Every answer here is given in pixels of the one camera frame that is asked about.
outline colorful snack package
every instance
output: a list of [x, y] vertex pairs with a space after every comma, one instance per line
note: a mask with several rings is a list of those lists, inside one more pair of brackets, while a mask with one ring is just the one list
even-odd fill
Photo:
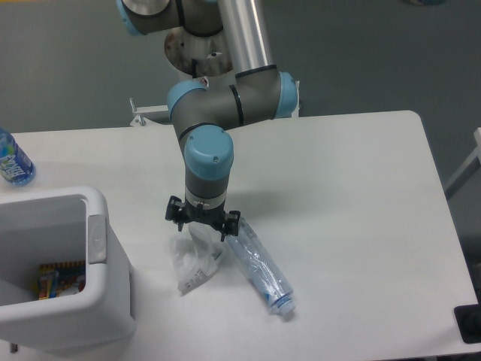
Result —
[[48, 265], [40, 266], [38, 276], [38, 299], [49, 299], [52, 292], [52, 286], [55, 286], [56, 272], [54, 267]]
[[85, 261], [51, 263], [40, 270], [39, 299], [75, 295], [85, 287]]

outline gray floor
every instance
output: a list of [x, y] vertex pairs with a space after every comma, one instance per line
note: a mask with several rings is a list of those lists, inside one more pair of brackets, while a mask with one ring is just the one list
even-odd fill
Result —
[[[481, 126], [481, 2], [265, 0], [281, 70], [301, 81], [304, 116], [410, 109], [444, 182]], [[126, 126], [128, 99], [165, 103], [177, 76], [165, 34], [130, 37], [114, 0], [0, 5], [0, 125], [12, 132]], [[481, 172], [450, 202], [481, 261]]]

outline silver metal pole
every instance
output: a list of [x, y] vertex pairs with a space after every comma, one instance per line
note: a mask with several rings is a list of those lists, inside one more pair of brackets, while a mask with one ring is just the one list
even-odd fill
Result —
[[236, 73], [273, 65], [259, 0], [219, 0], [220, 16]]
[[444, 188], [446, 198], [450, 200], [480, 167], [481, 152], [476, 147], [446, 182]]

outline blue bottle label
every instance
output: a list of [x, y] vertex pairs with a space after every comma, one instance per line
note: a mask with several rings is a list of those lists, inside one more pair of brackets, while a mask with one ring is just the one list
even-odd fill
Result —
[[0, 173], [3, 178], [11, 183], [17, 183], [32, 174], [32, 161], [17, 144], [9, 146], [6, 153], [0, 158]]

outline white table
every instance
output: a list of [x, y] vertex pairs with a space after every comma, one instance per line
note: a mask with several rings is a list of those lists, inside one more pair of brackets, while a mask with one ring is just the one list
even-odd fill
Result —
[[18, 134], [36, 179], [0, 193], [89, 184], [136, 268], [138, 330], [126, 340], [2, 360], [368, 360], [474, 352], [453, 308], [476, 302], [421, 121], [412, 112], [272, 120], [231, 131], [226, 210], [238, 209], [295, 289], [270, 315], [228, 256], [186, 296], [164, 220], [183, 197], [170, 126]]

